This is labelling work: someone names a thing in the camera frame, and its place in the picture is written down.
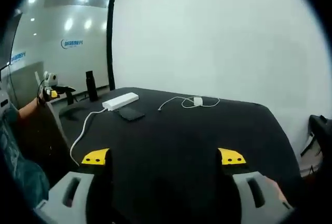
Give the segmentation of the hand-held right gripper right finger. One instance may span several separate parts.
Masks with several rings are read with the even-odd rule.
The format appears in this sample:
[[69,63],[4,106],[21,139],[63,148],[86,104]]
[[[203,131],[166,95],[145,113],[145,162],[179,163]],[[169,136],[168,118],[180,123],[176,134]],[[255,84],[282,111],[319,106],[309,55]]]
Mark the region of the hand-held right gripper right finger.
[[237,151],[218,148],[217,164],[229,187],[229,195],[223,193],[222,205],[239,211],[237,223],[282,223],[293,211],[277,183],[251,171]]

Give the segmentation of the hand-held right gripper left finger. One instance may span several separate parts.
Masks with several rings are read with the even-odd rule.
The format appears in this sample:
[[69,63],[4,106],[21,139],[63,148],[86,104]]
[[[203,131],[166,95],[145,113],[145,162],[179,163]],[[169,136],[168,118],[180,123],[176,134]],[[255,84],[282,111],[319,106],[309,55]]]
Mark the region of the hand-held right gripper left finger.
[[43,223],[93,223],[112,209],[112,153],[95,150],[49,191],[34,212]]

